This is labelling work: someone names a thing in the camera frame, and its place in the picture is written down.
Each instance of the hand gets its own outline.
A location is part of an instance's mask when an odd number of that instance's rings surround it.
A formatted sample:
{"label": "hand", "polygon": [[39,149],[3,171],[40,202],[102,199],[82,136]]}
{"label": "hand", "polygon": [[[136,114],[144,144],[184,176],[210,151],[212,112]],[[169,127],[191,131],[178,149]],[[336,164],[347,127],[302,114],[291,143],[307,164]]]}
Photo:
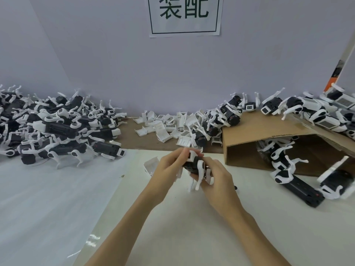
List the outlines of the hand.
{"label": "hand", "polygon": [[190,150],[203,157],[203,154],[197,149],[181,147],[160,159],[157,169],[145,188],[145,192],[152,197],[154,206],[164,200],[176,180],[177,173],[189,158]]}
{"label": "hand", "polygon": [[[211,206],[226,220],[231,216],[243,214],[244,209],[234,189],[232,175],[218,160],[210,157],[203,158],[205,164],[212,170],[213,185],[205,180],[201,187]],[[191,177],[198,181],[198,175],[191,174]]]}

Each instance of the black border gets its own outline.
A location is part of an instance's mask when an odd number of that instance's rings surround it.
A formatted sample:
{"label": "black border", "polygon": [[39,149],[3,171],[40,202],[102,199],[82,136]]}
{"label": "black border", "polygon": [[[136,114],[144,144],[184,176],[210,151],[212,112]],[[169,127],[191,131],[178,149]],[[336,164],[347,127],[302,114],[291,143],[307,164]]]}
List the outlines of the black border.
{"label": "black border", "polygon": [[148,8],[149,8],[149,18],[151,20],[151,30],[152,30],[152,34],[189,34],[189,33],[214,33],[217,31],[217,22],[218,22],[218,12],[219,12],[219,0],[218,0],[218,6],[217,6],[217,18],[216,18],[216,28],[214,29],[214,31],[178,31],[175,33],[154,33],[153,32],[153,24],[152,24],[152,16],[151,16],[151,6],[149,4],[149,0],[148,0]]}

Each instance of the sign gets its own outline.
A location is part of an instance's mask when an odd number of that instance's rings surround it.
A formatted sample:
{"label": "sign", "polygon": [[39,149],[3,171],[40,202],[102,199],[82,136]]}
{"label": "sign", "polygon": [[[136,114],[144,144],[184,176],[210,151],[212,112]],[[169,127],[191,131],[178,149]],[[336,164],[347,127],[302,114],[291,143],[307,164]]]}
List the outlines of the sign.
{"label": "sign", "polygon": [[150,37],[219,35],[223,0],[146,0]]}

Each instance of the left hand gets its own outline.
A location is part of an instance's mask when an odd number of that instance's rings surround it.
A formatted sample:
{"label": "left hand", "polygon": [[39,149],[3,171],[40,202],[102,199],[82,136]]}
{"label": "left hand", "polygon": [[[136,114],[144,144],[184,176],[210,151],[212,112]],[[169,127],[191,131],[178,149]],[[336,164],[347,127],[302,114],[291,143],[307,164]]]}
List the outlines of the left hand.
{"label": "left hand", "polygon": [[197,149],[181,147],[160,159],[157,169],[144,189],[146,193],[152,196],[154,206],[164,200],[175,182],[181,166],[189,158],[190,150],[195,151],[199,157],[203,157],[203,154]]}

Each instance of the right hand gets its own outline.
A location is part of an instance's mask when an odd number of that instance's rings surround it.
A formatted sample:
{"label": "right hand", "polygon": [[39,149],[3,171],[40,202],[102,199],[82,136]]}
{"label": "right hand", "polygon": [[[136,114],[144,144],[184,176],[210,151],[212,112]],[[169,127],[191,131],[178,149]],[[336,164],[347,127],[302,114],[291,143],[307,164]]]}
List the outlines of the right hand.
{"label": "right hand", "polygon": [[[214,178],[213,185],[209,185],[205,180],[201,183],[201,188],[206,195],[211,206],[228,221],[230,217],[241,217],[244,208],[234,189],[232,175],[218,160],[210,157],[202,158],[205,165],[212,170]],[[191,174],[191,177],[198,181],[198,175]]]}

